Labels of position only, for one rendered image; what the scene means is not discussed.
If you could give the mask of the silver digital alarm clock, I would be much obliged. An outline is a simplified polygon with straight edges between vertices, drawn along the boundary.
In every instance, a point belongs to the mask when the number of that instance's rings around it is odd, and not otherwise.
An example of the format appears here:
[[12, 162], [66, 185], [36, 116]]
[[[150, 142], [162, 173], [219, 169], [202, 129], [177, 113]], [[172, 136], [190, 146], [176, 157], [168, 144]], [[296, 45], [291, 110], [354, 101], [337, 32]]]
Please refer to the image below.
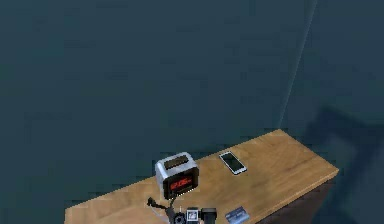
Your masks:
[[159, 160], [154, 169], [160, 192], [166, 200], [193, 190], [199, 184], [198, 165], [187, 152]]

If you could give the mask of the blue card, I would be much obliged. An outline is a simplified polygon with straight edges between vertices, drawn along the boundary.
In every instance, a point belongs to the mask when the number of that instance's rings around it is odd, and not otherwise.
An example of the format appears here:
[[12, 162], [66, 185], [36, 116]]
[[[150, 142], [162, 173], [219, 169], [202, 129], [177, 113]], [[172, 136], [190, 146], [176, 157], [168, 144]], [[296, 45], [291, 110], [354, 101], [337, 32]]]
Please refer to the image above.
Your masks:
[[229, 224], [242, 224], [247, 221], [250, 216], [246, 210], [240, 206], [225, 215], [226, 220]]

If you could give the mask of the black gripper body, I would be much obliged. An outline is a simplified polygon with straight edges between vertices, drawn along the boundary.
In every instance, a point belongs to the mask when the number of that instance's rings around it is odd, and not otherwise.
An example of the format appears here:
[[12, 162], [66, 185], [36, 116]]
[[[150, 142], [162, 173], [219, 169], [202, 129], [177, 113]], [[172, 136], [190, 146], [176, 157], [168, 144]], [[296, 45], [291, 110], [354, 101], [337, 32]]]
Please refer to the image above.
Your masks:
[[186, 216], [183, 212], [176, 212], [173, 207], [167, 209], [169, 224], [186, 224]]

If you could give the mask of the wooden table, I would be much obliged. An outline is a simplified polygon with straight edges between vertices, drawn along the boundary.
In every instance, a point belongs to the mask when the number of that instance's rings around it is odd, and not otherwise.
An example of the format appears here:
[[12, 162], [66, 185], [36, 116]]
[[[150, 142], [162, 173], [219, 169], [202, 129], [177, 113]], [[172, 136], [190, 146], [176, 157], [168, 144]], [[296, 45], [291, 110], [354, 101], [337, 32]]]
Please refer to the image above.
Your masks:
[[[218, 212], [216, 224], [228, 224], [225, 214], [243, 207], [249, 214], [244, 224], [256, 224], [339, 172], [281, 130], [229, 150], [247, 170], [232, 174], [217, 153], [199, 159], [199, 185], [177, 197], [177, 210], [214, 207]], [[167, 202], [154, 177], [66, 209], [64, 224], [165, 224], [147, 205], [150, 197]]]

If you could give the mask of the white smartphone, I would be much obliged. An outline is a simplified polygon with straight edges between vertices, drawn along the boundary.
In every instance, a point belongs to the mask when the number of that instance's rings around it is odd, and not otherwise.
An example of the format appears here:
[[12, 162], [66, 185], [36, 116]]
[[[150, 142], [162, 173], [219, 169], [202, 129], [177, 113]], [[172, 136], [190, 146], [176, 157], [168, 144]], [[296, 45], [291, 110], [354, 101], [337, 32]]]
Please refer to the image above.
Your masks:
[[231, 151], [220, 154], [219, 158], [234, 175], [238, 175], [247, 170], [247, 167]]

